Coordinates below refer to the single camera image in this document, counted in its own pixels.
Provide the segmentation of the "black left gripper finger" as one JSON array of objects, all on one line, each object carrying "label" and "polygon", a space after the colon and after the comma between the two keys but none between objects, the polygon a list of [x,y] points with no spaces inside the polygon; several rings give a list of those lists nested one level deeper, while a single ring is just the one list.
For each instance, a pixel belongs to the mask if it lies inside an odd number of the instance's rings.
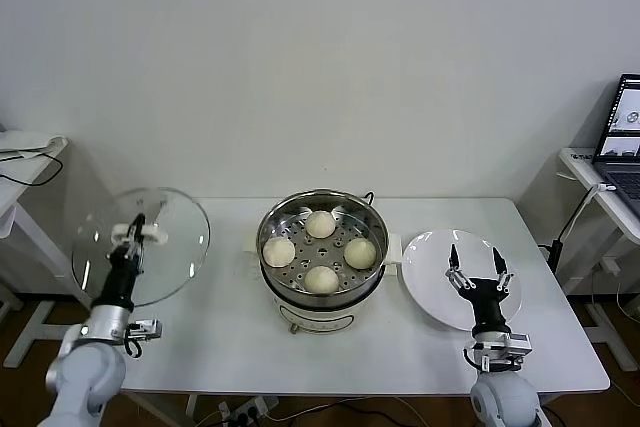
[{"label": "black left gripper finger", "polygon": [[135,224],[117,223],[111,229],[111,243],[115,250],[124,250],[124,257],[129,258],[137,245],[137,226]]},{"label": "black left gripper finger", "polygon": [[145,226],[146,217],[144,215],[137,215],[133,221],[133,259],[136,261],[136,266],[140,267],[143,258],[144,250],[144,234],[143,228]]}]

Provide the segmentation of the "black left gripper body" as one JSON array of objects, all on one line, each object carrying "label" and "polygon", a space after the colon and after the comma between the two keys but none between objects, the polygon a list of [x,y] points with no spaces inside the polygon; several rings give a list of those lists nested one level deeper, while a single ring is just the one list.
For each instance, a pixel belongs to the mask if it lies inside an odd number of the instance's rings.
[{"label": "black left gripper body", "polygon": [[132,293],[140,274],[141,256],[112,253],[111,269],[102,288],[102,304],[117,307],[133,307]]}]

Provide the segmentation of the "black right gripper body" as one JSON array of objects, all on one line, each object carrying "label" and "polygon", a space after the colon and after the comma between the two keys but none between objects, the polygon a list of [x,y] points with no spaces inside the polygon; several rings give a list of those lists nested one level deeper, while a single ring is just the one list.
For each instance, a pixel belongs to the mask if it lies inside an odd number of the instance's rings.
[{"label": "black right gripper body", "polygon": [[471,303],[475,320],[472,333],[509,333],[510,328],[500,308],[508,293],[498,289],[497,280],[472,278],[471,281],[474,287],[460,288],[459,295]]}]

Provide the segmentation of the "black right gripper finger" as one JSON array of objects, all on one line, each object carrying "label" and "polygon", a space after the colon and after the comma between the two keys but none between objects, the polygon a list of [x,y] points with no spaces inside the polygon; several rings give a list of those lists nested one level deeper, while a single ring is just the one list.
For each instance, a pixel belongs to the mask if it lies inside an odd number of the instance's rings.
[{"label": "black right gripper finger", "polygon": [[470,290],[471,289],[471,281],[466,275],[462,272],[459,262],[459,257],[456,249],[456,245],[452,244],[449,255],[449,268],[445,272],[445,276],[449,280],[450,284],[459,291]]},{"label": "black right gripper finger", "polygon": [[513,278],[513,273],[508,271],[506,260],[502,257],[497,248],[492,248],[494,266],[498,274],[497,290],[500,292],[509,292],[509,283]]}]

